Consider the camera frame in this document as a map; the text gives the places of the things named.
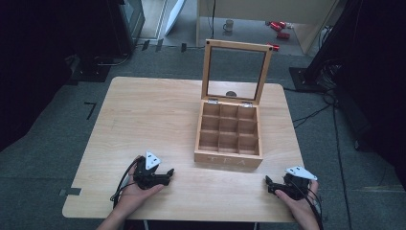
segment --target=box lid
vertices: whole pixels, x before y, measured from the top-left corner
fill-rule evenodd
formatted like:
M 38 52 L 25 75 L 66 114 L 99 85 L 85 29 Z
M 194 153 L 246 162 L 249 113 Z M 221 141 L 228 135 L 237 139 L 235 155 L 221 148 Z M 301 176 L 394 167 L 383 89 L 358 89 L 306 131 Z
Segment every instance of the box lid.
M 272 46 L 225 40 L 206 40 L 202 95 L 203 100 L 236 104 L 259 104 L 266 81 Z M 213 81 L 256 82 L 252 88 L 233 88 L 225 84 L 224 91 L 212 87 Z

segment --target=wooden desk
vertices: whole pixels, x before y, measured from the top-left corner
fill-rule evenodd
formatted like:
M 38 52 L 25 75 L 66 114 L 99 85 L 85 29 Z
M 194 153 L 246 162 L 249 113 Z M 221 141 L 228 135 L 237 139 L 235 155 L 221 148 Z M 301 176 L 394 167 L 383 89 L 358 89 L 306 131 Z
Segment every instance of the wooden desk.
M 332 16 L 339 0 L 218 0 L 214 17 L 295 23 L 302 51 L 307 54 Z M 212 17 L 214 0 L 197 0 L 196 45 L 200 17 Z
M 239 91 L 252 83 L 226 84 Z M 303 164 L 282 87 L 263 88 L 264 159 L 257 169 L 193 161 L 200 93 L 200 80 L 115 78 L 72 184 L 81 194 L 68 195 L 63 215 L 106 218 L 125 169 L 150 150 L 162 160 L 157 173 L 175 168 L 175 174 L 131 219 L 294 221 L 284 204 L 267 193 L 264 181 L 269 175 L 282 183 L 285 168 Z

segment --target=lid frame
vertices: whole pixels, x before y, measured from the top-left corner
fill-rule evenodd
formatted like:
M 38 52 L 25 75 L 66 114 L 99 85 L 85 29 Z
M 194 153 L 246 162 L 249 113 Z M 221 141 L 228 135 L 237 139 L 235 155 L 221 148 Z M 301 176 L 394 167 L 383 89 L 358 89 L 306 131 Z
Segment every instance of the lid frame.
M 228 97 L 228 96 L 208 94 L 210 64 L 211 64 L 213 47 L 264 53 L 262 66 L 261 66 L 260 74 L 259 74 L 259 79 L 257 82 L 255 98 L 253 100 L 239 98 L 239 97 Z M 202 100 L 218 99 L 220 102 L 237 103 L 237 104 L 251 103 L 251 104 L 258 105 L 260 96 L 262 94 L 262 89 L 263 89 L 263 86 L 266 81 L 266 75 L 268 73 L 269 62 L 270 62 L 271 56 L 272 56 L 272 46 L 271 45 L 260 45 L 260 44 L 253 44 L 253 43 L 206 39 L 201 99 Z

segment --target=white board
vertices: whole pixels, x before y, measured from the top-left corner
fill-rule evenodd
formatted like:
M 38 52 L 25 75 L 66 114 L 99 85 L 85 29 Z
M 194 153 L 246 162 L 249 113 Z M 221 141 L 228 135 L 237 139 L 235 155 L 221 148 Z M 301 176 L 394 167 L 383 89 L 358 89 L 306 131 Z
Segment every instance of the white board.
M 175 24 L 177 18 L 179 17 L 180 12 L 185 6 L 186 0 L 178 0 L 170 12 L 167 28 L 165 29 L 165 35 L 168 35 L 173 25 Z

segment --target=metal hinge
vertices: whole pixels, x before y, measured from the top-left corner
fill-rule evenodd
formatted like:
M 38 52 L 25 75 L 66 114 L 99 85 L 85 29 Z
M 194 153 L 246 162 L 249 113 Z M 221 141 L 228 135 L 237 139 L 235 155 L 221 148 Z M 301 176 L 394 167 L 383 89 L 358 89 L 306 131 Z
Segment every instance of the metal hinge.
M 218 99 L 208 99 L 207 103 L 208 104 L 218 104 Z
M 242 103 L 241 106 L 243 107 L 253 107 L 252 103 Z

